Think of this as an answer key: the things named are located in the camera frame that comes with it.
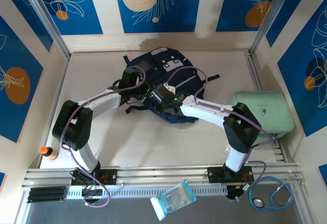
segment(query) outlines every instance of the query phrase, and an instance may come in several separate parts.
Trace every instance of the gray floor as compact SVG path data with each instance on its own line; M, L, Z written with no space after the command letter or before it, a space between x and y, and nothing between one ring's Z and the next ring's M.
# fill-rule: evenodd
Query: gray floor
M268 204L268 197L276 189L274 185L258 185L253 197L260 197ZM296 205L284 211L262 213L256 211L248 197L239 203L224 196L198 197L198 200L170 214L159 222L148 198L113 198L108 206L94 209L81 200L34 203L31 206L28 224L145 224L145 223L301 223Z

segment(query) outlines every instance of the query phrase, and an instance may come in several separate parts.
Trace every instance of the white floor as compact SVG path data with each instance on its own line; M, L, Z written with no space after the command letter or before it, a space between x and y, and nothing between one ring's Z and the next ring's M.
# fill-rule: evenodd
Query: white floor
M242 90L254 90L243 52L182 51L188 59L208 76L221 77L209 82L205 89L207 101L228 104ZM120 79L129 59L141 52L73 54L60 93L55 119L62 104L71 99L82 101L103 92ZM171 125L150 111L132 111L129 105L100 115L92 122L89 145L102 166L178 166L223 164L227 145L222 128L200 120L195 124ZM49 136L47 146L59 149L57 139ZM276 162L271 146L255 150L251 160ZM43 158L40 168L76 167L66 152L56 160Z

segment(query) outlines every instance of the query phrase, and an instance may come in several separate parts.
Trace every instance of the orange bottle cap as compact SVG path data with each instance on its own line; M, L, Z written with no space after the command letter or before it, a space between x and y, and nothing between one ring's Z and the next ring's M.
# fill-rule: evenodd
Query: orange bottle cap
M40 153L46 154L49 151L49 148L47 146L40 147Z

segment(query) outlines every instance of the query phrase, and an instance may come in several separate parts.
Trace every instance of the navy backpack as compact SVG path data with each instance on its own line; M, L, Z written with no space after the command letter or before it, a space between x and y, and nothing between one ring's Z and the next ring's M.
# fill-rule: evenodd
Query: navy backpack
M192 63L183 56L179 51L166 47L155 49L149 53L143 54L132 61L129 61L127 56L124 56L127 67L139 66L146 73L146 80L154 86L165 83L174 71L181 67L190 66ZM219 74L209 77L208 81L219 78ZM178 72L169 82L170 86L175 86L176 94L178 92L185 92L194 95L204 84L195 69L183 69ZM198 98L203 99L204 90L198 94ZM194 123L197 118L183 117L177 115L165 115L155 111L154 99L148 99L143 102L143 106L130 106L126 109L126 113L130 113L132 109L150 110L157 116L166 120L169 123Z

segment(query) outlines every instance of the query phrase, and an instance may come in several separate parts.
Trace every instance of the small bottle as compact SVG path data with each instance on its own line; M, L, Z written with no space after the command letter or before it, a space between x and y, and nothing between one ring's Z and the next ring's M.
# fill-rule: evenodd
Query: small bottle
M42 153L43 156L48 157L49 159L56 159L58 156L58 152L53 150L52 147L49 146L40 147L40 153Z

